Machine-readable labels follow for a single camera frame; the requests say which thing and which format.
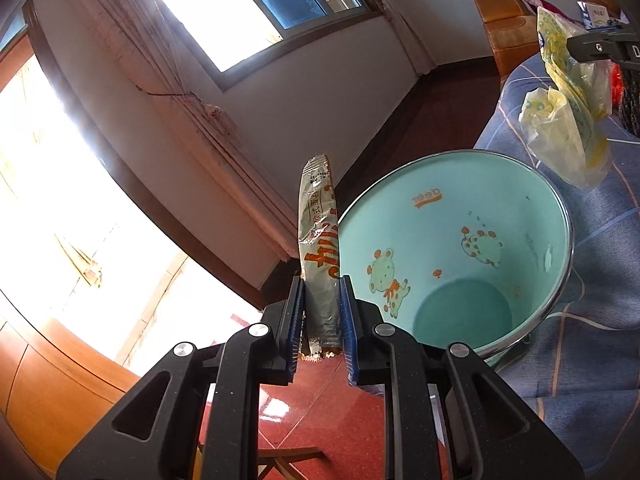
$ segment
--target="brown leather chair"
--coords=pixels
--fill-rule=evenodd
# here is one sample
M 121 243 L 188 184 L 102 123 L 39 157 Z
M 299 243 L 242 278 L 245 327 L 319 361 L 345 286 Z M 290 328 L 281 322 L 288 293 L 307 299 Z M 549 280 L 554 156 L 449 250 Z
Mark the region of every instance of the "brown leather chair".
M 537 17 L 521 0 L 474 0 L 503 84 L 524 60 L 540 51 Z
M 0 412 L 0 480 L 49 480 L 33 463 Z

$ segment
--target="window sill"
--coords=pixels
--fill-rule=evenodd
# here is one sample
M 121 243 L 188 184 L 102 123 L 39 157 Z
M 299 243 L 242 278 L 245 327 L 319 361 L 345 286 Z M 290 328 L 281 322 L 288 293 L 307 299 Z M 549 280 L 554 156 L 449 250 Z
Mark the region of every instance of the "window sill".
M 307 30 L 297 36 L 275 43 L 269 48 L 261 50 L 253 56 L 233 65 L 224 72 L 220 72 L 218 67 L 216 67 L 212 60 L 210 60 L 209 56 L 205 54 L 198 42 L 193 39 L 191 34 L 188 33 L 186 28 L 184 28 L 184 25 L 173 15 L 168 7 L 163 4 L 161 4 L 160 7 L 162 14 L 169 25 L 177 33 L 185 46 L 198 60 L 201 67 L 205 72 L 207 72 L 207 74 L 209 74 L 210 78 L 213 79 L 214 83 L 222 92 L 226 92 L 252 73 L 260 70 L 282 56 L 285 56 L 289 52 L 293 52 L 308 43 L 324 38 L 338 30 L 343 30 L 344 28 L 351 27 L 357 23 L 382 16 L 382 13 L 379 10 L 364 9 L 363 12 L 359 14 L 352 14 L 351 16 L 347 16 L 341 20 L 335 20 L 331 23 L 320 25 L 317 28 Z

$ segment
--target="blue bedsheet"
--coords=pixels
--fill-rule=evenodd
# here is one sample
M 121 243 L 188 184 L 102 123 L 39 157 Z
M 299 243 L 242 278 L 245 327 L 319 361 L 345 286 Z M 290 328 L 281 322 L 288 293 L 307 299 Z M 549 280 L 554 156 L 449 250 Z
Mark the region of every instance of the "blue bedsheet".
M 527 92 L 552 85 L 540 55 L 508 79 L 476 148 L 536 166 L 518 115 Z M 575 227 L 574 269 L 522 359 L 501 376 L 567 445 L 588 478 L 640 478 L 640 139 L 600 122 L 611 172 L 583 192 L 549 168 Z

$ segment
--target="yellow plastic bag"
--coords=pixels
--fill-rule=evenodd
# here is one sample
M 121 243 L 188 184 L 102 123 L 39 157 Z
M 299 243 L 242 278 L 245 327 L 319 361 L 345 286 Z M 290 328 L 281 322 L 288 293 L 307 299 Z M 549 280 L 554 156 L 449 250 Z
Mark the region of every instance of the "yellow plastic bag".
M 610 62 L 578 63 L 566 40 L 585 30 L 542 7 L 538 35 L 546 72 L 558 90 L 529 92 L 518 120 L 529 149 L 564 181 L 591 189 L 607 176 L 611 154 L 596 121 L 611 114 Z

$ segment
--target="teal bucket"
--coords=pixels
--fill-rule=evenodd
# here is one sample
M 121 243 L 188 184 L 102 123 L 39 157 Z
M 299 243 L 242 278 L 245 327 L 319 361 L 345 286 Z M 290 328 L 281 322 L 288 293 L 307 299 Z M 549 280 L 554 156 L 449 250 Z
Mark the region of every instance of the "teal bucket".
M 419 342 L 497 356 L 549 313 L 574 248 L 553 184 L 485 150 L 439 153 L 369 187 L 340 219 L 356 298 Z

